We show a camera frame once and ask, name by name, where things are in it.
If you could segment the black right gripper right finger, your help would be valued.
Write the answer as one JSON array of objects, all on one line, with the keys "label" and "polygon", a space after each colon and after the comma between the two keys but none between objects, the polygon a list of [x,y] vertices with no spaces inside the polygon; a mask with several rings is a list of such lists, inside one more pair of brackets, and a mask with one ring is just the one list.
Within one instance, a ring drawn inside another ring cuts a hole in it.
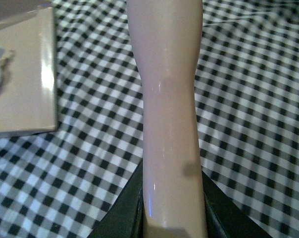
[{"label": "black right gripper right finger", "polygon": [[205,173],[202,173],[208,237],[269,238]]}]

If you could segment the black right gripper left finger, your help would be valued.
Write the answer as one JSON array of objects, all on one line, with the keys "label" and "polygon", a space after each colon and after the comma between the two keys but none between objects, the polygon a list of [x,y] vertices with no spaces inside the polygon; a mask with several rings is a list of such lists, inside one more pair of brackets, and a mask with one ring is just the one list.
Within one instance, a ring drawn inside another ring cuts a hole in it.
[{"label": "black right gripper left finger", "polygon": [[91,238],[143,237],[143,162],[132,176],[113,206],[90,233]]}]

